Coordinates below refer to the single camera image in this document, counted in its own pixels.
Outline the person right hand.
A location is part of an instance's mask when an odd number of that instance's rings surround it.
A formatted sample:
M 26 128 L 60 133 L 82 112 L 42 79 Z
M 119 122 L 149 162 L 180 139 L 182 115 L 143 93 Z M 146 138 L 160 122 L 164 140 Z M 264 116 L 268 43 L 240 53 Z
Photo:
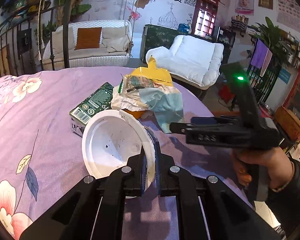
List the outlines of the person right hand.
M 283 187 L 294 175 L 294 164 L 280 147 L 268 151 L 235 149 L 232 151 L 232 162 L 238 181 L 243 186 L 248 186 L 253 181 L 248 173 L 249 164 L 264 166 L 267 169 L 271 189 Z

